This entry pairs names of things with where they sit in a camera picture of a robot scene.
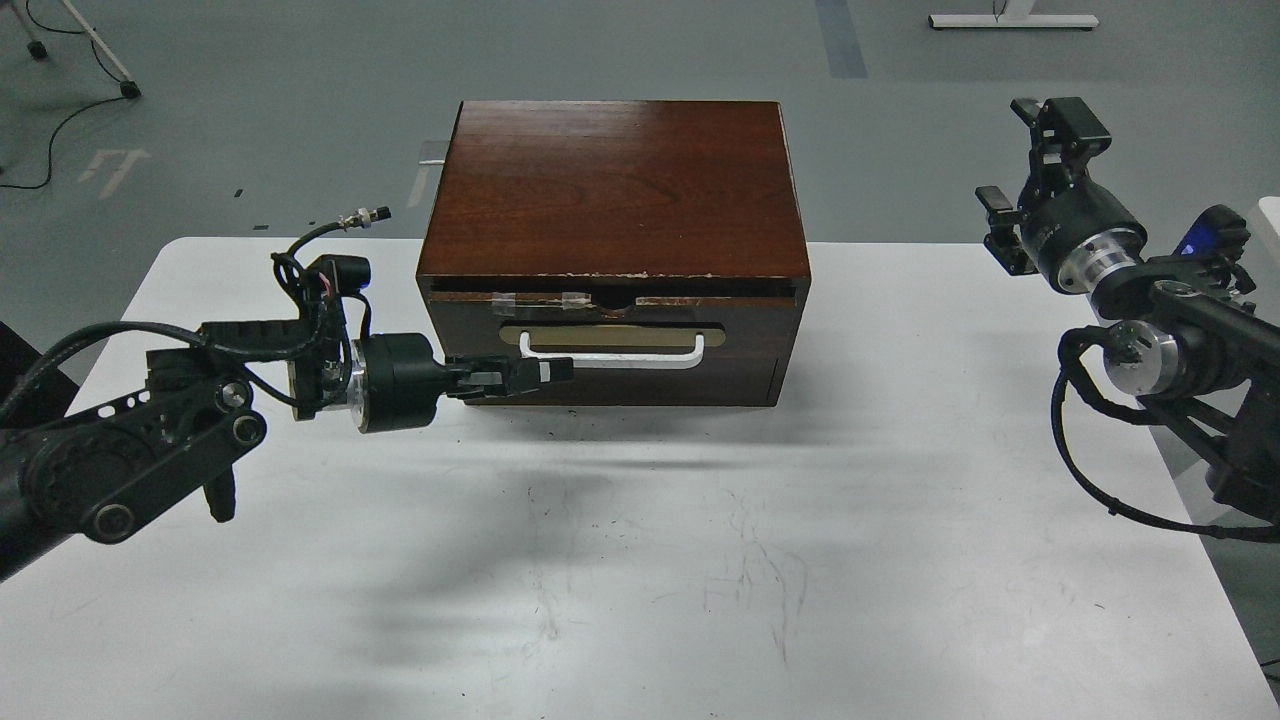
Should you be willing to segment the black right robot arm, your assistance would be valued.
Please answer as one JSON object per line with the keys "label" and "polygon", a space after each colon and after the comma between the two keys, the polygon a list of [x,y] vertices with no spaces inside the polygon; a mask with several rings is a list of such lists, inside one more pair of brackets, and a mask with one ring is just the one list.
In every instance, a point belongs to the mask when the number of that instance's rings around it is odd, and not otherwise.
{"label": "black right robot arm", "polygon": [[[1080,97],[1016,97],[1028,128],[1028,177],[1016,201],[995,186],[975,197],[984,247],[1010,275],[1042,275],[1057,293],[1084,295],[1098,323],[1065,331],[1050,424],[1075,482],[1108,512],[1165,530],[1257,544],[1277,542],[1277,328],[1254,314],[1242,265],[1245,219],[1202,211],[1176,249],[1144,259],[1146,228],[1088,164],[1111,135]],[[1074,389],[1094,411],[1134,427],[1170,429],[1207,462],[1213,501],[1256,527],[1174,521],[1106,493],[1075,464],[1062,406]]]}

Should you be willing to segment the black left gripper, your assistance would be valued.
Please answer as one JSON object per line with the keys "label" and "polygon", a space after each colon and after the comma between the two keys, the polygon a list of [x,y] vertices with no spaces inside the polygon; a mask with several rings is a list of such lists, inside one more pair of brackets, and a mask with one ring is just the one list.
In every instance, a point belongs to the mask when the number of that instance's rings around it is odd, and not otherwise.
{"label": "black left gripper", "polygon": [[353,416],[365,434],[430,425],[448,377],[445,396],[472,401],[529,395],[572,380],[575,374],[568,357],[449,357],[443,366],[430,340],[420,333],[371,334],[358,340],[355,350],[362,374]]}

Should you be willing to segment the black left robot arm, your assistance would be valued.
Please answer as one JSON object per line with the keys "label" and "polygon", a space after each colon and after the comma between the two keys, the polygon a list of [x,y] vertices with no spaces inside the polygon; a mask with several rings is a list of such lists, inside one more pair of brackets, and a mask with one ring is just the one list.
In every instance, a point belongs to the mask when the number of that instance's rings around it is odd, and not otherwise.
{"label": "black left robot arm", "polygon": [[197,331],[156,322],[106,322],[76,331],[37,357],[3,400],[9,419],[69,357],[125,332],[159,334],[173,348],[147,354],[142,389],[31,428],[3,424],[3,577],[10,578],[73,536],[100,544],[129,539],[175,503],[202,491],[211,516],[236,514],[234,464],[266,438],[253,393],[306,421],[348,409],[362,433],[416,429],[439,398],[507,398],[567,382],[568,357],[521,354],[438,361],[420,333],[357,337],[344,302],[364,300],[367,259],[323,254],[298,260],[308,242],[367,228],[390,215],[361,208],[314,227],[271,255],[273,275],[297,311],[261,322],[206,322]]}

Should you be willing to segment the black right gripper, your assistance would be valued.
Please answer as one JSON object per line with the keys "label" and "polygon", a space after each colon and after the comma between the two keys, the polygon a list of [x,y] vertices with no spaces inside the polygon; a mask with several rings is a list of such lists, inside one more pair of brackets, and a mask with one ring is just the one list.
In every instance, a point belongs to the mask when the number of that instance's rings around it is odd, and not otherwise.
{"label": "black right gripper", "polygon": [[989,227],[983,246],[1010,275],[1041,273],[1060,293],[1088,293],[1106,274],[1089,279],[1088,258],[1121,251],[1133,265],[1147,242],[1132,213],[1087,179],[1112,136],[1080,97],[1015,97],[1010,109],[1030,132],[1029,176],[1018,204],[997,186],[975,188]]}

